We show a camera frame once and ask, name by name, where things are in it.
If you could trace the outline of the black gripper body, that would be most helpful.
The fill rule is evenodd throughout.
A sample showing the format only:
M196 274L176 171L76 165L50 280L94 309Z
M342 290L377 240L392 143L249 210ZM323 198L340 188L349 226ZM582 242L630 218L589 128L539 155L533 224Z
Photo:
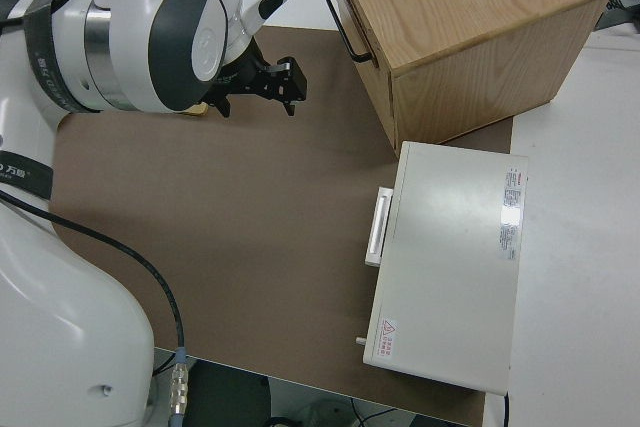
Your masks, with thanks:
M262 94L267 92L270 64L264 59L256 41L251 41L244 52L220 69L208 90L209 98L222 98L229 94Z

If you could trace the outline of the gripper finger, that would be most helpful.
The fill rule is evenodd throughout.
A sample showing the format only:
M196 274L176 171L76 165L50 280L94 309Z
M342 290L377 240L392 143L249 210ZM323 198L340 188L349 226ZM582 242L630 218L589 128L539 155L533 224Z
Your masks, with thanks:
M266 67L264 93L268 100L281 102L287 115L295 114L297 103L307 96L307 78L294 57L284 57Z
M227 95L222 93L213 93L207 95L207 104L210 107L215 107L218 112L224 117L228 118L231 112L231 105L227 99Z

